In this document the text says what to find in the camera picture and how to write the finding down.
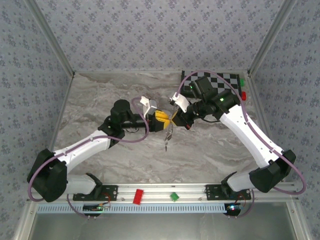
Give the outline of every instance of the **checkerboard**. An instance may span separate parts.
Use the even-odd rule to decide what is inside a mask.
[[[181,81],[185,78],[185,76],[189,75],[191,71],[182,71]],[[240,76],[239,74],[229,74],[229,73],[217,73],[220,77],[224,78],[231,86],[238,90],[239,95],[241,96],[241,86],[240,86]],[[208,77],[211,85],[218,90],[218,94],[226,89],[230,89],[230,87],[225,84],[222,80],[218,79],[215,75],[209,72],[197,72],[192,76],[188,77],[188,79],[184,82],[183,87],[181,88],[181,94],[187,98],[194,98],[194,95],[191,91],[189,84],[191,81],[197,80],[200,77],[206,76]]]

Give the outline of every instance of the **green cube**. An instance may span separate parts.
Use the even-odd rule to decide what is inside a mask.
[[[240,86],[243,87],[245,85],[245,79],[240,78]]]
[[[170,195],[170,198],[172,199],[172,201],[177,201],[179,199],[179,196],[178,194],[176,194],[175,192],[173,192],[171,195]]]

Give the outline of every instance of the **marble surface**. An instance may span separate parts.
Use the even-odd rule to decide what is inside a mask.
[[[179,82],[180,73],[76,74],[55,149],[90,135],[110,115],[118,99],[143,95],[155,99],[158,109],[170,113],[173,107],[168,99]],[[247,93],[248,113],[256,120],[249,89],[243,90]],[[143,135],[140,129],[137,133],[126,132],[124,138],[134,140]],[[215,183],[234,171],[256,167],[249,151],[222,123],[197,120],[189,131],[175,127],[167,152],[165,136],[164,130],[151,132],[144,142],[120,142],[82,162],[71,173],[92,173],[104,183]]]

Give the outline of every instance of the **blue patterned wall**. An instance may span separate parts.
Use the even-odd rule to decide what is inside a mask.
[[[283,0],[37,0],[75,71],[247,69]]]
[[[11,239],[26,178],[48,147],[70,79],[23,0],[0,3],[0,239]]]
[[[320,2],[299,0],[254,76],[274,140],[293,149],[307,181],[300,197],[320,239]]]

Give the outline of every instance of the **gray marble table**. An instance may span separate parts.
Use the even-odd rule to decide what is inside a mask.
[[[159,109],[170,113],[168,98],[179,82],[179,73],[76,74],[55,149],[90,135],[110,115],[118,99],[143,95],[155,99]],[[248,113],[256,120],[249,89],[243,90],[247,93]],[[126,133],[124,138],[134,140],[143,135],[140,129]],[[249,151],[222,123],[197,120],[189,131],[175,127],[167,152],[165,136],[166,131],[152,132],[144,142],[120,142],[82,162],[71,173],[92,173],[103,183],[216,183],[234,171],[256,167]]]

